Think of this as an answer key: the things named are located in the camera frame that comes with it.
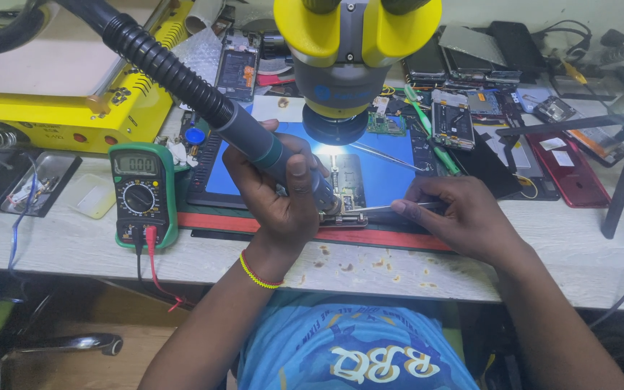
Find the cardboard tube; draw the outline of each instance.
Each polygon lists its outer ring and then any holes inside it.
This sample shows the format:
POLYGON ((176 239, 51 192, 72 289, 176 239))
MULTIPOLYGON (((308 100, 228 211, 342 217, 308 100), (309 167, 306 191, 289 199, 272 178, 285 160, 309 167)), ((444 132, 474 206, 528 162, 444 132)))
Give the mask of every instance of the cardboard tube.
POLYGON ((186 30, 191 34, 211 27, 221 13, 225 0, 196 0, 185 18, 186 30))

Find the yellow screen separator machine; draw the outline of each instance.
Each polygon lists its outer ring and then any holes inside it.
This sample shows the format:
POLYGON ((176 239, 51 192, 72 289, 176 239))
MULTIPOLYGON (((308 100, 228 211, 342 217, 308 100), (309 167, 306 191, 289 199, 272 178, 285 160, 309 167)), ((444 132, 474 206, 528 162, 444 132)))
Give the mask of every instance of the yellow screen separator machine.
MULTIPOLYGON (((187 38, 192 5, 111 0, 172 49, 187 38)), ((57 4, 43 7, 38 34, 0 53, 0 129, 22 131, 41 148, 107 153, 114 144, 153 142, 173 100, 143 72, 57 4)))

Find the beaded bracelet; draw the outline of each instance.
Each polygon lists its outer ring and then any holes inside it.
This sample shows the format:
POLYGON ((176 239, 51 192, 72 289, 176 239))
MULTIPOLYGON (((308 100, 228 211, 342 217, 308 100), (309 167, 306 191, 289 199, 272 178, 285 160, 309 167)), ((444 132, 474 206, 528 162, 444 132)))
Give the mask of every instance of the beaded bracelet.
POLYGON ((247 263, 247 260, 245 259, 245 251, 242 251, 242 253, 240 253, 240 264, 242 264, 242 268, 245 270, 245 272, 247 272, 247 275, 249 275, 256 284, 264 287, 265 289, 277 289, 283 284, 283 280, 278 283, 271 283, 259 278, 250 268, 250 265, 247 263))

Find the blue silicone mat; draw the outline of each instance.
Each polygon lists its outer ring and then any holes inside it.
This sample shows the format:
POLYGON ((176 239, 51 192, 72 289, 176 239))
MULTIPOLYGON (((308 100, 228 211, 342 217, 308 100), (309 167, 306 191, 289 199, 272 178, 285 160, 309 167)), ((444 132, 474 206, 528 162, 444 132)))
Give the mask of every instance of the blue silicone mat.
MULTIPOLYGON (((398 121, 396 117, 387 117, 398 121)), ((320 144, 308 137, 302 128, 302 123, 280 124, 277 133, 286 133, 304 138, 310 143, 312 153, 314 154, 356 154, 360 157, 360 169, 363 174, 363 182, 365 188, 365 200, 367 207, 375 207, 388 205, 394 199, 403 198, 408 185, 415 177, 415 173, 410 169, 403 168, 400 165, 371 156, 352 146, 329 146, 320 144)), ((365 133, 359 140, 359 143, 371 146, 388 155, 399 158, 407 163, 413 163, 413 154, 411 146, 410 132, 406 132, 405 137, 396 137, 394 135, 380 135, 365 133)), ((222 154, 228 144, 223 141, 221 148, 218 150, 218 157, 213 164, 213 169, 209 181, 206 185, 206 191, 214 194, 239 195, 239 191, 230 179, 230 174, 222 163, 222 154)))

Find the hand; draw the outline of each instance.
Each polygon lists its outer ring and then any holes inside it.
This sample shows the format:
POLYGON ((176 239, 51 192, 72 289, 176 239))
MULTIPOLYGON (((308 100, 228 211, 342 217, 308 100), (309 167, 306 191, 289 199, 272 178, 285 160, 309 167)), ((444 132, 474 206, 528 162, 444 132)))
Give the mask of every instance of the hand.
MULTIPOLYGON (((261 124, 266 130, 273 132, 278 127, 278 120, 268 120, 261 124)), ((276 136, 297 153, 286 164, 290 196, 277 194, 273 178, 260 172, 236 148, 228 146, 222 159, 240 190, 247 209, 261 225, 252 242, 259 248, 268 247, 273 251, 266 255, 287 261, 287 271, 304 245, 319 229, 319 214, 311 189, 310 168, 319 169, 325 177, 329 176, 329 171, 312 154, 309 143, 304 139, 289 134, 276 136)))
POLYGON ((502 213, 490 190, 474 177, 416 178, 404 200, 394 200, 391 207, 456 252, 496 268, 508 269, 518 260, 515 257, 533 251, 502 213), (450 204, 444 217, 415 203, 429 196, 450 204))

